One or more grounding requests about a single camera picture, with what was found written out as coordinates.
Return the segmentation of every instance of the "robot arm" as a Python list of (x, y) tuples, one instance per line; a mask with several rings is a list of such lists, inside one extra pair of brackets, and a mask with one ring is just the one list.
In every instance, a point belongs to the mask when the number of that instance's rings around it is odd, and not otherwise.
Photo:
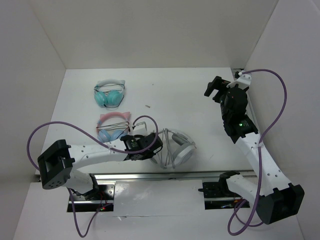
[[(246, 115), (248, 104), (246, 91), (249, 89), (251, 78), (251, 74), (243, 74), (236, 81), (229, 82), (216, 76), (208, 84), (204, 95), (209, 97), (213, 90), (218, 90), (213, 100), (220, 104), (224, 130), (247, 157), (258, 176), (258, 143), (261, 135)], [(271, 224), (298, 213), (304, 190), (300, 185), (293, 185), (283, 174), (263, 143), (260, 147), (262, 183), (256, 212), (265, 224)], [(238, 172), (230, 171), (222, 174), (219, 182), (224, 191), (239, 194), (251, 204), (255, 202), (257, 185)]]
[[(135, 152), (148, 147), (155, 139), (155, 133), (148, 136), (126, 135), (105, 143), (109, 148)], [(91, 199), (99, 191), (93, 174), (83, 173), (79, 168), (106, 162), (145, 160), (152, 158), (155, 151), (163, 146), (159, 137), (148, 150), (127, 154), (95, 145), (67, 145), (66, 140), (58, 140), (38, 157), (42, 188), (46, 190), (67, 187), (86, 199)]]

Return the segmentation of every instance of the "pink cat ear headphones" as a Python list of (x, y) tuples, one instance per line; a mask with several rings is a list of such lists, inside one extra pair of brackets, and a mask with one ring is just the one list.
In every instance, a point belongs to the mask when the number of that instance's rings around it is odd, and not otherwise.
[(129, 125), (129, 118), (130, 118), (131, 113), (129, 111), (121, 113), (121, 112), (109, 112), (107, 114), (103, 114), (100, 116), (99, 121), (97, 122), (96, 125), (96, 133), (98, 134), (98, 140), (102, 143), (107, 143), (107, 142), (112, 142), (118, 138), (121, 138), (122, 136), (125, 136), (129, 132), (129, 127), (126, 127), (124, 130), (123, 129), (116, 129), (112, 134), (108, 133), (106, 129), (100, 129), (102, 126), (102, 123), (105, 122), (107, 119), (112, 118), (112, 117), (119, 117), (124, 119), (127, 124)]

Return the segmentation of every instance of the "wire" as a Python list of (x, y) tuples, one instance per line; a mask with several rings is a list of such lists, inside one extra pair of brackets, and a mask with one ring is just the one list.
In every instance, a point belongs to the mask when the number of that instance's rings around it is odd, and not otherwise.
[(105, 104), (103, 104), (103, 106), (104, 106), (105, 108), (108, 108), (108, 109), (116, 109), (117, 107), (120, 106), (120, 104), (122, 103), (122, 101), (123, 101), (124, 98), (125, 98), (125, 95), (122, 95), (122, 99), (121, 99), (121, 101), (119, 102), (119, 104), (118, 104), (117, 106), (107, 106), (107, 105), (105, 105)]
[[(247, 202), (247, 200), (243, 200), (243, 201), (239, 201), (239, 202), (237, 202), (237, 204), (236, 205), (234, 205), (234, 211), (236, 211), (236, 209), (237, 208), (241, 208), (245, 203)], [(238, 217), (238, 215), (237, 214), (235, 214), (235, 217), (236, 217), (236, 219), (238, 219), (238, 221), (240, 222), (240, 223), (242, 223), (243, 225), (245, 225), (246, 223), (245, 222), (243, 222), (239, 217)], [(260, 223), (258, 223), (258, 224), (254, 224), (254, 225), (249, 225), (249, 227), (252, 227), (252, 228), (255, 228), (255, 227), (259, 227), (259, 226), (261, 226), (262, 224), (264, 224), (264, 222), (262, 221), (262, 222), (260, 222)]]
[(102, 191), (102, 194), (104, 196), (104, 201), (105, 201), (105, 204), (107, 204), (107, 196), (106, 196), (106, 193), (104, 191)]
[[(47, 122), (47, 123), (44, 123), (40, 126), (38, 126), (35, 130), (33, 130), (33, 132), (30, 134), (29, 138), (28, 138), (28, 141), (26, 143), (26, 153), (27, 153), (27, 156), (28, 156), (28, 159), (29, 161), (31, 162), (31, 164), (39, 171), (39, 167), (35, 164), (35, 162), (33, 161), (32, 157), (31, 157), (31, 154), (30, 154), (30, 142), (31, 142), (31, 139), (32, 137), (34, 136), (34, 134), (41, 128), (45, 127), (45, 126), (48, 126), (48, 125), (51, 125), (51, 124), (62, 124), (62, 125), (67, 125), (69, 127), (72, 127), (78, 131), (80, 131), (81, 133), (85, 134), (86, 136), (88, 136), (89, 138), (91, 138), (93, 141), (95, 141), (96, 143), (98, 143), (99, 145), (107, 148), (107, 149), (110, 149), (110, 150), (113, 150), (115, 152), (118, 152), (118, 153), (124, 153), (124, 154), (139, 154), (139, 153), (143, 153), (144, 151), (148, 150), (149, 148), (151, 148), (155, 142), (157, 141), (157, 138), (158, 138), (158, 134), (159, 134), (159, 131), (158, 131), (158, 125), (156, 123), (156, 121), (150, 117), (150, 116), (147, 116), (147, 115), (142, 115), (142, 116), (139, 116), (138, 118), (136, 118), (133, 122), (133, 125), (135, 125), (136, 121), (138, 121), (139, 119), (141, 118), (148, 118), (150, 119), (151, 121), (153, 121), (154, 123), (154, 126), (155, 126), (155, 137), (154, 137), (154, 140), (152, 141), (152, 143), (145, 147), (144, 149), (141, 149), (141, 150), (138, 150), (138, 151), (122, 151), (122, 150), (119, 150), (119, 149), (116, 149), (116, 148), (109, 148), (109, 146), (101, 143), (99, 140), (95, 139), (92, 135), (90, 135), (89, 133), (87, 133), (86, 131), (82, 130), (81, 128), (71, 124), (71, 123), (68, 123), (68, 122), (64, 122), (64, 121), (50, 121), (50, 122)], [(80, 232), (80, 229), (79, 229), (79, 226), (78, 226), (78, 222), (77, 222), (77, 216), (76, 216), (76, 209), (75, 209), (75, 203), (74, 203), (74, 197), (72, 196), (72, 192), (71, 192), (71, 189), (68, 188), (68, 192), (69, 192), (69, 195), (70, 195), (70, 200), (71, 200), (71, 205), (72, 205), (72, 212), (73, 212), (73, 218), (74, 218), (74, 224), (75, 224), (75, 228), (76, 228), (76, 231), (78, 232), (79, 236), (81, 238), (84, 238), (85, 236), (87, 236), (88, 232), (89, 232), (89, 228), (90, 228), (90, 225), (93, 221), (93, 219), (95, 218), (95, 216), (98, 214), (99, 210), (100, 210), (100, 207), (97, 209), (97, 211), (93, 214), (93, 216), (91, 217), (90, 219), (90, 222), (89, 222), (89, 225), (86, 229), (86, 232), (84, 235), (81, 234)]]
[[(72, 205), (72, 212), (73, 212), (73, 219), (74, 219), (74, 225), (75, 225), (76, 231), (78, 232), (78, 234), (79, 234), (79, 236), (81, 238), (85, 238), (87, 236), (88, 232), (89, 232), (89, 229), (90, 229), (92, 221), (94, 220), (95, 216), (99, 213), (101, 207), (98, 207), (96, 209), (96, 212), (93, 214), (93, 216), (91, 217), (91, 219), (89, 221), (89, 224), (88, 224), (88, 227), (86, 229), (85, 234), (82, 235), (81, 232), (80, 232), (79, 226), (78, 226), (74, 196), (72, 195), (72, 192), (71, 192), (70, 188), (67, 188), (67, 189), (68, 189), (68, 192), (69, 192), (69, 195), (70, 195), (70, 200), (71, 200), (71, 205)], [(108, 206), (110, 204), (111, 203), (105, 204), (105, 205), (102, 206), (102, 208), (104, 208), (104, 207), (106, 207), (106, 206)]]
[(118, 126), (118, 127), (114, 126), (114, 127), (110, 127), (110, 128), (98, 128), (98, 129), (99, 130), (107, 130), (107, 131), (115, 131), (115, 130), (127, 130), (129, 128), (130, 128), (129, 126), (127, 126), (127, 127), (125, 127), (125, 126)]
[[(161, 139), (162, 143), (164, 142), (164, 136), (165, 136), (164, 131), (165, 131), (165, 130), (163, 129), (163, 130), (162, 130), (162, 139)], [(165, 168), (162, 159), (163, 159), (163, 158), (162, 158), (162, 152), (161, 152), (160, 166), (161, 166), (162, 168)]]
[(98, 192), (98, 194), (100, 195), (100, 204), (99, 204), (99, 208), (101, 208), (101, 206), (102, 206), (102, 194), (100, 193), (100, 192)]
[(250, 223), (252, 221), (252, 218), (254, 217), (254, 214), (256, 212), (257, 206), (258, 206), (258, 201), (259, 201), (259, 197), (260, 197), (260, 189), (261, 189), (261, 185), (262, 185), (262, 154), (261, 154), (261, 146), (260, 143), (263, 141), (264, 137), (266, 136), (266, 134), (269, 132), (269, 130), (276, 124), (276, 122), (279, 120), (279, 118), (281, 117), (282, 113), (285, 110), (286, 104), (287, 104), (287, 98), (288, 98), (288, 94), (287, 94), (287, 87), (286, 84), (284, 82), (284, 80), (281, 78), (281, 76), (279, 74), (277, 74), (276, 72), (269, 70), (269, 69), (255, 69), (255, 70), (250, 70), (250, 71), (244, 71), (242, 72), (242, 74), (250, 74), (250, 73), (255, 73), (255, 72), (268, 72), (271, 73), (273, 75), (275, 75), (281, 82), (282, 87), (283, 87), (283, 91), (284, 91), (284, 100), (283, 100), (283, 104), (282, 104), (282, 108), (278, 114), (278, 116), (275, 118), (275, 120), (270, 124), (270, 126), (262, 133), (260, 140), (259, 140), (259, 145), (258, 145), (258, 156), (259, 156), (259, 175), (258, 175), (258, 186), (257, 186), (257, 191), (256, 191), (256, 195), (255, 195), (255, 200), (254, 200), (254, 204), (250, 213), (250, 216), (248, 218), (248, 220), (246, 221), (246, 223), (244, 224), (244, 226), (237, 232), (231, 232), (230, 227), (231, 227), (231, 223), (232, 220), (234, 219), (234, 217), (237, 215), (237, 212), (239, 211), (239, 209), (243, 206), (243, 204), (245, 204), (245, 201), (243, 201), (235, 210), (234, 213), (231, 215), (230, 220), (228, 222), (228, 233), (232, 236), (237, 236), (241, 233), (243, 233), (249, 226)]
[(71, 123), (68, 123), (68, 122), (65, 122), (65, 121), (50, 121), (50, 122), (46, 122), (40, 126), (38, 126), (35, 130), (33, 130), (33, 132), (30, 134), (29, 138), (28, 138), (28, 141), (26, 143), (26, 153), (27, 153), (27, 156), (28, 156), (28, 159), (29, 161), (31, 162), (31, 164), (37, 169), (39, 170), (39, 167), (35, 164), (35, 162), (33, 161), (32, 157), (31, 157), (31, 154), (30, 154), (30, 142), (31, 142), (31, 139), (32, 137), (34, 136), (34, 134), (41, 128), (45, 127), (45, 126), (48, 126), (48, 125), (51, 125), (51, 124), (62, 124), (62, 125), (67, 125), (69, 127), (72, 127), (78, 131), (80, 131), (81, 133), (83, 133), (84, 135), (86, 135), (87, 137), (91, 138), (93, 141), (95, 141), (97, 144), (101, 145), (102, 147), (106, 148), (106, 149), (109, 149), (109, 150), (112, 150), (112, 151), (115, 151), (117, 153), (121, 153), (121, 154), (140, 154), (140, 153), (143, 153), (147, 150), (149, 150), (149, 148), (151, 148), (157, 141), (157, 138), (158, 138), (158, 135), (159, 135), (159, 131), (158, 131), (158, 125), (156, 123), (156, 121), (148, 116), (148, 115), (142, 115), (142, 116), (139, 116), (137, 119), (134, 120), (133, 122), (133, 125), (135, 125), (136, 121), (138, 121), (139, 119), (141, 118), (148, 118), (150, 119), (153, 123), (154, 123), (154, 126), (155, 126), (155, 137), (152, 141), (152, 143), (150, 143), (149, 146), (141, 149), (141, 150), (137, 150), (137, 151), (123, 151), (123, 150), (120, 150), (120, 149), (116, 149), (114, 147), (109, 147), (108, 145), (105, 145), (104, 143), (100, 142), (99, 140), (97, 140), (94, 136), (90, 135), (89, 133), (87, 133), (86, 131), (82, 130), (80, 127), (77, 127)]
[(110, 93), (110, 92), (113, 91), (113, 90), (121, 91), (122, 89), (112, 89), (112, 90), (108, 90), (108, 91), (98, 91), (98, 92), (102, 92), (102, 93), (108, 94), (108, 93)]
[(95, 86), (94, 88), (93, 88), (93, 90), (95, 90), (95, 91), (97, 91), (98, 92), (98, 90), (97, 89), (99, 89), (99, 88), (103, 88), (103, 87), (112, 87), (112, 86), (125, 86), (124, 84), (122, 84), (122, 83), (107, 83), (106, 85), (102, 85), (102, 86)]
[(98, 129), (98, 128), (104, 128), (104, 127), (118, 126), (118, 125), (128, 126), (129, 122), (128, 121), (122, 121), (122, 122), (117, 122), (117, 123), (113, 123), (113, 124), (109, 124), (109, 125), (96, 126), (95, 128)]
[(125, 130), (123, 130), (116, 139), (120, 138), (120, 136), (127, 130), (127, 129), (130, 129), (129, 127), (127, 127)]
[(101, 127), (101, 126), (99, 126), (99, 127), (96, 127), (96, 129), (98, 129), (98, 130), (110, 130), (110, 131), (112, 131), (112, 130), (117, 130), (117, 129), (128, 129), (128, 128), (130, 128), (129, 127), (129, 125), (119, 125), (119, 126), (111, 126), (111, 127)]

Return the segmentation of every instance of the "white wall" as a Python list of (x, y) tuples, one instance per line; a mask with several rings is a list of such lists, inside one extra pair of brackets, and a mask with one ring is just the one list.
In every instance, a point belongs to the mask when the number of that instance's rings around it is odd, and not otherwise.
[[(288, 100), (265, 143), (281, 169), (305, 191), (298, 216), (306, 240), (319, 239), (320, 0), (279, 0), (247, 70), (267, 68), (284, 79)], [(279, 81), (255, 73), (250, 97), (261, 130), (278, 114), (284, 94)]]
[[(0, 1), (0, 235), (12, 239), (35, 169), (26, 143), (50, 121), (65, 67), (25, 0)], [(41, 152), (46, 130), (34, 137)]]
[(29, 0), (67, 69), (244, 67), (278, 0)]

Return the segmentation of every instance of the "white panel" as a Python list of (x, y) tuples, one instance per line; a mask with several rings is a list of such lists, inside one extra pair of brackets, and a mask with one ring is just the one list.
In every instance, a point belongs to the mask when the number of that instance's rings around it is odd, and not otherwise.
[[(138, 160), (101, 163), (80, 168), (81, 171), (112, 174), (250, 170), (245, 155), (224, 130), (220, 105), (212, 100), (214, 94), (204, 96), (208, 82), (217, 75), (233, 80), (230, 68), (68, 69), (52, 121), (72, 123), (96, 136), (100, 114), (109, 111), (96, 104), (93, 87), (106, 78), (124, 79), (126, 93), (117, 111), (131, 112), (132, 122), (141, 115), (149, 115), (160, 129), (185, 132), (196, 143), (195, 154), (176, 170), (164, 170), (149, 160)], [(147, 118), (141, 121), (146, 121), (148, 131), (155, 129)], [(59, 139), (72, 145), (93, 143), (81, 132), (55, 124), (48, 129), (43, 150)]]
[(312, 0), (315, 4), (315, 6), (320, 9), (320, 0)]
[[(67, 212), (68, 191), (65, 188), (43, 190), (41, 183), (32, 183), (15, 232), (14, 240), (78, 240), (73, 214)], [(86, 240), (234, 240), (228, 234), (227, 224), (232, 209), (205, 210), (199, 214), (186, 212), (184, 216), (112, 217), (99, 213), (92, 222)], [(246, 219), (250, 209), (239, 211)], [(92, 212), (79, 212), (77, 219), (85, 233)], [(233, 231), (242, 228), (236, 219)], [(271, 225), (249, 228), (237, 240), (303, 240), (297, 218), (289, 217)]]
[(30, 0), (68, 69), (243, 67), (278, 0)]
[[(34, 175), (26, 144), (50, 120), (65, 67), (25, 0), (0, 1), (0, 232), (12, 239)], [(39, 155), (46, 131), (32, 142)]]
[(205, 211), (201, 180), (116, 182), (117, 216), (180, 216)]
[[(279, 73), (288, 91), (283, 117), (266, 136), (277, 164), (305, 191), (298, 220), (306, 240), (319, 239), (318, 174), (320, 105), (320, 11), (318, 0), (280, 0), (247, 66)], [(262, 130), (278, 114), (284, 94), (277, 78), (253, 73), (250, 96)]]

